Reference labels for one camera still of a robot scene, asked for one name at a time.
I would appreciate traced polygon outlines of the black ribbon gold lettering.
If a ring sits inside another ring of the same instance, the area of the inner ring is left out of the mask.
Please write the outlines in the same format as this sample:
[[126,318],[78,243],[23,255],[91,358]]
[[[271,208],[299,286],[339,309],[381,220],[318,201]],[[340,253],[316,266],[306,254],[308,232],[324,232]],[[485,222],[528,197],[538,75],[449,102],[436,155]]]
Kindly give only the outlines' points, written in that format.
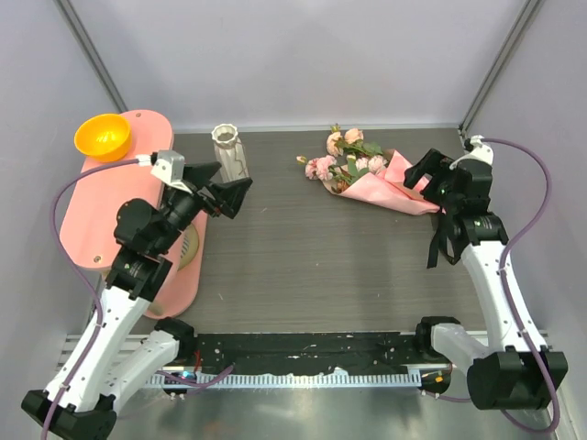
[[429,244],[426,267],[433,269],[437,266],[439,255],[452,266],[460,261],[460,253],[456,245],[460,236],[460,227],[456,220],[443,210],[439,209],[434,217],[436,231]]

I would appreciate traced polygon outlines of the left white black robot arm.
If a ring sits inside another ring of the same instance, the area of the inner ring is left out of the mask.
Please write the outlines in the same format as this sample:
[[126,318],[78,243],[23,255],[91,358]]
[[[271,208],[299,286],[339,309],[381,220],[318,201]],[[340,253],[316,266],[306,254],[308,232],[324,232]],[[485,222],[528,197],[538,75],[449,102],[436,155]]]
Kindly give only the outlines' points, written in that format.
[[143,344],[112,364],[130,330],[156,299],[172,263],[171,247],[200,213],[234,218],[251,178],[214,183],[217,161],[171,165],[160,177],[170,191],[161,207],[134,198],[116,213],[118,250],[102,291],[92,290],[94,315],[54,379],[30,390],[21,408],[41,427],[42,438],[106,439],[126,402],[169,363],[188,364],[196,346],[194,329],[166,317]]

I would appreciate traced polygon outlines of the pink flower bouquet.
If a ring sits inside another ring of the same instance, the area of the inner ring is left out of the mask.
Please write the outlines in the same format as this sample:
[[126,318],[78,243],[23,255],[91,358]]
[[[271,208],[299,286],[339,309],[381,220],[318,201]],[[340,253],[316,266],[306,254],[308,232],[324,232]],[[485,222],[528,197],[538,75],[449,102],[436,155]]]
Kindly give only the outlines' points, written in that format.
[[373,204],[408,215],[426,215],[438,211],[420,194],[428,179],[418,178],[415,187],[404,185],[404,173],[412,167],[399,151],[385,150],[364,140],[363,131],[346,131],[333,125],[326,140],[323,157],[296,161],[305,168],[305,177],[320,181],[333,195]]

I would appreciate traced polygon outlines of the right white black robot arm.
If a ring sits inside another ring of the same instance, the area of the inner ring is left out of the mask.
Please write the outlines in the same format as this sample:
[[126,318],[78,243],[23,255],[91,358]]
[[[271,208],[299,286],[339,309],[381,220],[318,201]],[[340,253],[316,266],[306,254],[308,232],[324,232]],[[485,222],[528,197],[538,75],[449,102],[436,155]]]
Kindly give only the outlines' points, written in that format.
[[482,307],[487,341],[469,335],[453,317],[427,316],[415,330],[415,353],[426,362],[442,356],[461,369],[480,410],[547,408],[568,362],[537,330],[507,253],[512,241],[489,210],[492,150],[478,147],[452,159],[431,149],[405,172],[404,186],[413,189],[423,177],[429,181],[421,195],[439,208],[427,265],[434,268],[440,256],[464,265]]

